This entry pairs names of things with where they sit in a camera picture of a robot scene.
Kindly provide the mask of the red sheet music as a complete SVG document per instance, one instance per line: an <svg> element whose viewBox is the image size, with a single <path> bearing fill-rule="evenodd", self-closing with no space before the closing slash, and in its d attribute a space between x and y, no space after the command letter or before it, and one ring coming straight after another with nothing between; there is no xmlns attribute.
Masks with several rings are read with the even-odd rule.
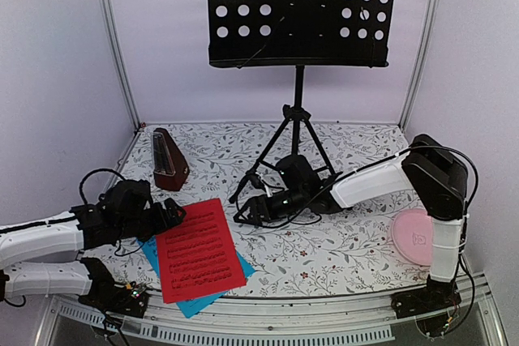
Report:
<svg viewBox="0 0 519 346"><path fill-rule="evenodd" d="M163 302L189 301L247 283L220 199L185 207L184 221L156 236Z"/></svg>

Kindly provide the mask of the black music stand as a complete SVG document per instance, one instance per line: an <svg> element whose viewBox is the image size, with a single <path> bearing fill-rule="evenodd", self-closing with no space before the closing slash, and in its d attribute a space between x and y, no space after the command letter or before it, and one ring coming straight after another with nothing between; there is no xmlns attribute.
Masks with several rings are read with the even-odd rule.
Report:
<svg viewBox="0 0 519 346"><path fill-rule="evenodd" d="M299 152L300 134L316 132L302 106L308 66L388 65L394 0L208 0L209 64L216 68L292 66L294 102L283 108L292 130L290 155L274 164L286 184L275 194L277 214L319 199L319 171Z"/></svg>

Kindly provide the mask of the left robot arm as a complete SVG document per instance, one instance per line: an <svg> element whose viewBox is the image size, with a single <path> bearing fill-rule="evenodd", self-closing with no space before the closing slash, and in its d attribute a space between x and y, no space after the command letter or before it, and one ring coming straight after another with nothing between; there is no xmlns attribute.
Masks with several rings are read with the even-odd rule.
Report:
<svg viewBox="0 0 519 346"><path fill-rule="evenodd" d="M1 299L27 295L75 294L99 310L140 303L143 288L117 284L98 258L72 263L35 263L51 254L92 250L134 238L145 243L179 226L184 208L172 199L156 202L149 182L122 180L101 194L55 217L1 228Z"/></svg>

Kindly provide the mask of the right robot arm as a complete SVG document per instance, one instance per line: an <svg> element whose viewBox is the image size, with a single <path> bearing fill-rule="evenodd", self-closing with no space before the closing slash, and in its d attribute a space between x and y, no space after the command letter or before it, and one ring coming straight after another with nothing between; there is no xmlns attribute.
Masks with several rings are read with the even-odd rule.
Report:
<svg viewBox="0 0 519 346"><path fill-rule="evenodd" d="M285 189L248 199L237 208L234 222L277 229L305 209L334 214L368 199L412 190L432 218L432 265L424 288L398 293L392 301L404 305L413 299L425 310L460 302L456 275L469 207L477 193L468 185L479 184L478 170L467 155L421 134L400 152L329 179L320 177L302 155L279 160L274 169Z"/></svg>

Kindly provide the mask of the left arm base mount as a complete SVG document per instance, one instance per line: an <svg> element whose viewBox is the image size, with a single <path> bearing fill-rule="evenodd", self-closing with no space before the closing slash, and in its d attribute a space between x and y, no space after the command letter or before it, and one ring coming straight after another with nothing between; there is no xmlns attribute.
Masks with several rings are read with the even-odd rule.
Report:
<svg viewBox="0 0 519 346"><path fill-rule="evenodd" d="M148 308L149 294L145 288L135 283L117 286L108 281L94 282L86 295L78 297L78 302L95 308L103 314L120 314L133 318L143 318Z"/></svg>

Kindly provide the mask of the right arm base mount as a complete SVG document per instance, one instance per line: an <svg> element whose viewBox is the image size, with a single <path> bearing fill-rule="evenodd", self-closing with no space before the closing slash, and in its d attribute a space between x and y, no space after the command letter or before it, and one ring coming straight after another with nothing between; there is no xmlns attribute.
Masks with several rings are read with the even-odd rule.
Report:
<svg viewBox="0 0 519 346"><path fill-rule="evenodd" d="M391 307L397 318L410 318L441 311L435 316L419 319L418 330L428 338L443 337L456 318L461 296L454 280L444 283L427 279L425 287L394 293Z"/></svg>

